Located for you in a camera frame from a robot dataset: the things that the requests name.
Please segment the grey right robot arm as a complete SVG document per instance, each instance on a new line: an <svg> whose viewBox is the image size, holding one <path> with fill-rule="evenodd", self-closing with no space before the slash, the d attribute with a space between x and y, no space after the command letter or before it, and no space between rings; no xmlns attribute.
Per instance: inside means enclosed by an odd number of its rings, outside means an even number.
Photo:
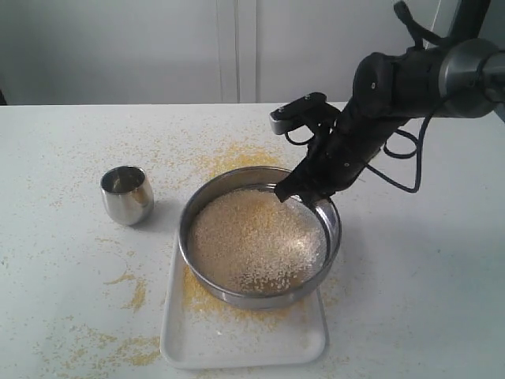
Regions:
<svg viewBox="0 0 505 379"><path fill-rule="evenodd" d="M281 201L305 201L348 189L394 133L419 118L480 118L504 101L504 53L484 39L452 47L374 53L359 64L343 109L313 92L272 111L275 134L305 126L305 158L275 187Z"/></svg>

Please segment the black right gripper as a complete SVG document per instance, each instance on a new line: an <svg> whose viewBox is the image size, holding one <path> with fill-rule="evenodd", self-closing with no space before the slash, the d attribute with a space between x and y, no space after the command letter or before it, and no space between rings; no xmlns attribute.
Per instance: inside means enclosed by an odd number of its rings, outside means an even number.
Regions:
<svg viewBox="0 0 505 379"><path fill-rule="evenodd" d="M429 51L401 56L373 53L364 58L335 130L317 152L276 184L279 201L297 195L313 215L336 217L335 203L325 193L349 188L399 127L435 114L441 100L440 65L440 54Z"/></svg>

